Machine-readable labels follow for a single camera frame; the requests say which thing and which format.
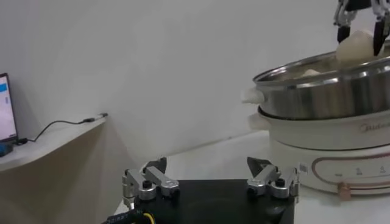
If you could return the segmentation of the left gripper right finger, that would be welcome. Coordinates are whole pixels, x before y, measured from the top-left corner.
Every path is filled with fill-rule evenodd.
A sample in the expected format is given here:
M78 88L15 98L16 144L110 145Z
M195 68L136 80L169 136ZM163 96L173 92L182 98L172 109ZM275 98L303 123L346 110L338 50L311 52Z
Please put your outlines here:
M255 202L260 197L270 196L278 200L293 198L299 202L300 180L295 167L280 169L269 160L247 157L252 178L246 181L247 199Z

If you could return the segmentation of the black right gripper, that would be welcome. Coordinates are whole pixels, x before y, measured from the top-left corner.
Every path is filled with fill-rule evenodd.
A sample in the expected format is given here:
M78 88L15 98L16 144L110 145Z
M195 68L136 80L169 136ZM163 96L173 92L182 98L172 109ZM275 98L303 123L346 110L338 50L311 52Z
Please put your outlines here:
M377 17L374 27L373 50L378 56L389 36L389 0L339 0L333 17L333 24L338 27L337 41L341 43L350 35L350 26L355 19L355 11L372 7Z

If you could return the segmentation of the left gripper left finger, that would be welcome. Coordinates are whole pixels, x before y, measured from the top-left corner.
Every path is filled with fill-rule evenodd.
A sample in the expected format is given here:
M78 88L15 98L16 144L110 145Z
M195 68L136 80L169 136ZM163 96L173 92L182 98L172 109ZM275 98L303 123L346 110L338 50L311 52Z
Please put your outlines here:
M128 209L136 203L149 203L159 198L176 200L180 183L166 176L168 160L161 157L147 162L140 170L126 169L122 176L122 201Z

